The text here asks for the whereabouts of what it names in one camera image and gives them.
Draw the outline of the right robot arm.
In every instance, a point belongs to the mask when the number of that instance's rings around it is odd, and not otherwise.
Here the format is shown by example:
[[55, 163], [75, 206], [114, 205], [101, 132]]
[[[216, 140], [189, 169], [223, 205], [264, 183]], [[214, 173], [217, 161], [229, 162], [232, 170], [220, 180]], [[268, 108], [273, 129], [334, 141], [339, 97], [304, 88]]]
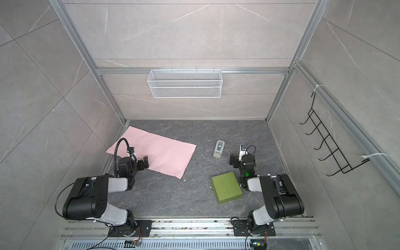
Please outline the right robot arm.
[[248, 235], [259, 235], [271, 228], [275, 221], [304, 213], [304, 203], [287, 174], [260, 176], [255, 173], [255, 156], [230, 155], [229, 164], [240, 171], [239, 185], [248, 192], [259, 192], [264, 205], [249, 212], [246, 224]]

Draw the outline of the green gift box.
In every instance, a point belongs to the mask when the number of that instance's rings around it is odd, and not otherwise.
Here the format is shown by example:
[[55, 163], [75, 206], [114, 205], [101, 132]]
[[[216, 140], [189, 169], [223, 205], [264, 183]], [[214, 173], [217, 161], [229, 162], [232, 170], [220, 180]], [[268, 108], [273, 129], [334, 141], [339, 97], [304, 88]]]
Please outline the green gift box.
[[234, 201], [243, 196], [234, 172], [214, 176], [211, 178], [211, 183], [218, 204]]

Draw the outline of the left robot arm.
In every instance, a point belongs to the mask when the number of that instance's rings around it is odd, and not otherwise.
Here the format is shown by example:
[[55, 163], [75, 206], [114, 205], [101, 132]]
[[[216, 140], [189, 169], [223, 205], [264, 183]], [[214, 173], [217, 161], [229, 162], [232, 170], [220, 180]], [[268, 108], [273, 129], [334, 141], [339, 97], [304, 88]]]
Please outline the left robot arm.
[[118, 161], [118, 176], [105, 174], [78, 178], [63, 205], [62, 217], [66, 220], [100, 222], [109, 227], [110, 237], [148, 237], [151, 220], [135, 220], [133, 212], [121, 209], [107, 200], [109, 193], [129, 191], [138, 171], [149, 168], [149, 160], [124, 157]]

